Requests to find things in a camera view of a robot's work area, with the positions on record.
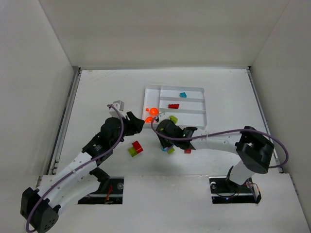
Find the green curved lego brick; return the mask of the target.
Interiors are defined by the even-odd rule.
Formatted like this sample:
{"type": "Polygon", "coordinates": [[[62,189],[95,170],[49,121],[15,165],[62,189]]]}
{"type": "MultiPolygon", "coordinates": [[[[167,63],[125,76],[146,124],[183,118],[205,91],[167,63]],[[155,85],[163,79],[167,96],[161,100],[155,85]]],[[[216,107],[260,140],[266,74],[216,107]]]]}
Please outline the green curved lego brick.
{"type": "Polygon", "coordinates": [[[178,122],[178,118],[177,117],[175,117],[175,116],[169,116],[169,118],[170,118],[170,120],[174,123],[174,124],[176,124],[177,122],[178,122]]]}

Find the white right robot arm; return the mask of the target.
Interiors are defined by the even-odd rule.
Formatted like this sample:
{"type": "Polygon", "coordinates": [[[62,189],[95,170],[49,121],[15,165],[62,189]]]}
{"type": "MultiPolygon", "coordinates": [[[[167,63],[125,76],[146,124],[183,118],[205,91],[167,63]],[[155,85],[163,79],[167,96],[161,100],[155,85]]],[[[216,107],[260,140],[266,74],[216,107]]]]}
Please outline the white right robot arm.
{"type": "Polygon", "coordinates": [[[207,129],[197,127],[180,128],[172,120],[165,119],[152,128],[164,148],[171,146],[183,150],[217,150],[230,152],[240,161],[230,168],[228,183],[243,185],[254,174],[266,174],[274,152],[274,144],[252,127],[244,127],[234,135],[217,134],[209,136],[207,129]]]}

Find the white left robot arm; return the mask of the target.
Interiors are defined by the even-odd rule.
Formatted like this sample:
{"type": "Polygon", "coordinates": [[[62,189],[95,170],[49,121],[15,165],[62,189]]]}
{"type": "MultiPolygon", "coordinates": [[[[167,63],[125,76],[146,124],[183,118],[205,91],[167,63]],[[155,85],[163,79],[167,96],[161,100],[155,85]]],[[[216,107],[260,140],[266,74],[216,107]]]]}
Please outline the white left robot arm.
{"type": "Polygon", "coordinates": [[[98,190],[111,190],[109,175],[100,164],[109,158],[113,149],[124,140],[142,131],[144,120],[127,112],[123,116],[113,110],[109,117],[82,151],[48,183],[36,189],[27,188],[21,197],[21,215],[26,219],[26,232],[46,233],[70,205],[98,190]]]}

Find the orange dome lego piece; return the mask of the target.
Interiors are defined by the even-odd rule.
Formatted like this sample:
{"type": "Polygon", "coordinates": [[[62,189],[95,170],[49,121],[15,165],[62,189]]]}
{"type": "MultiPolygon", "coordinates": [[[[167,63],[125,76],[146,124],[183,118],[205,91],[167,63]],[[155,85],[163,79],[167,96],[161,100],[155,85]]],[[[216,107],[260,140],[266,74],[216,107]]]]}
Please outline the orange dome lego piece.
{"type": "Polygon", "coordinates": [[[145,119],[145,123],[151,123],[153,120],[153,117],[152,116],[149,116],[145,119]]]}

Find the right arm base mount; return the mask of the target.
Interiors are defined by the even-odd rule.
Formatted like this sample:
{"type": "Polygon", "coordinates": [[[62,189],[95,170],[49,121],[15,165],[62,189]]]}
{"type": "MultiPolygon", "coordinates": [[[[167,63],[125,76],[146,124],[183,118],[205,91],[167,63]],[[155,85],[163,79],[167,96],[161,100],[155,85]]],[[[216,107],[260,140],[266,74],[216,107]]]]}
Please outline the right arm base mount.
{"type": "Polygon", "coordinates": [[[229,180],[230,168],[227,176],[209,177],[211,200],[213,204],[259,204],[261,191],[252,178],[248,178],[242,185],[229,180]]]}

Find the red 2x4 lego brick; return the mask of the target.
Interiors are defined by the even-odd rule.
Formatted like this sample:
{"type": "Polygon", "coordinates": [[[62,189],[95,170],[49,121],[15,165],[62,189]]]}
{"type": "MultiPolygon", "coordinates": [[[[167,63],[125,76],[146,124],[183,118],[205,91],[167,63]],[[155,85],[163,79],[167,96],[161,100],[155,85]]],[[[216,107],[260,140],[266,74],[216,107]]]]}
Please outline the red 2x4 lego brick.
{"type": "Polygon", "coordinates": [[[176,104],[169,104],[168,108],[169,109],[178,109],[179,108],[179,104],[178,103],[176,103],[176,104]]]}

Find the cyan small lego brick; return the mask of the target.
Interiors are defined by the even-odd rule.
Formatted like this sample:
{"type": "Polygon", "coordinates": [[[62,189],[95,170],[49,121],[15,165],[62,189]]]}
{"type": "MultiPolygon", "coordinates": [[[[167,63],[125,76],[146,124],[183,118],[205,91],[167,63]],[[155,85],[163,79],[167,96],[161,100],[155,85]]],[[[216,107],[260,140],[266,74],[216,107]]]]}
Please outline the cyan small lego brick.
{"type": "Polygon", "coordinates": [[[185,92],[182,92],[182,93],[179,94],[179,96],[180,96],[181,98],[186,98],[186,97],[187,97],[187,94],[186,94],[185,92]]]}

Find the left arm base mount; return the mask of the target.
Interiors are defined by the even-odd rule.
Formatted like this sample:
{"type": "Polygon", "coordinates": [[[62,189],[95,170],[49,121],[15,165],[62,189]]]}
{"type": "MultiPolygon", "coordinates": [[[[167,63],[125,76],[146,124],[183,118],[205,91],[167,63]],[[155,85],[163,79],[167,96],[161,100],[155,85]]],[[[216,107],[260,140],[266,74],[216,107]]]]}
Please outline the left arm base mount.
{"type": "Polygon", "coordinates": [[[90,172],[97,178],[99,187],[96,191],[81,198],[77,204],[116,205],[123,203],[124,177],[111,177],[100,168],[90,172]]]}

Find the orange curved lego piece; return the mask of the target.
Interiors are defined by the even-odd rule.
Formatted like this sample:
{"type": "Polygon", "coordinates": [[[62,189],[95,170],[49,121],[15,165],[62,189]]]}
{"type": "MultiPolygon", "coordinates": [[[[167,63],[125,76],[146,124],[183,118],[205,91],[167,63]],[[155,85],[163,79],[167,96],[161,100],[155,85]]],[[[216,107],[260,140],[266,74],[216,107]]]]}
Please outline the orange curved lego piece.
{"type": "Polygon", "coordinates": [[[156,116],[159,114],[159,110],[156,107],[152,107],[149,109],[149,113],[153,116],[156,116]]]}

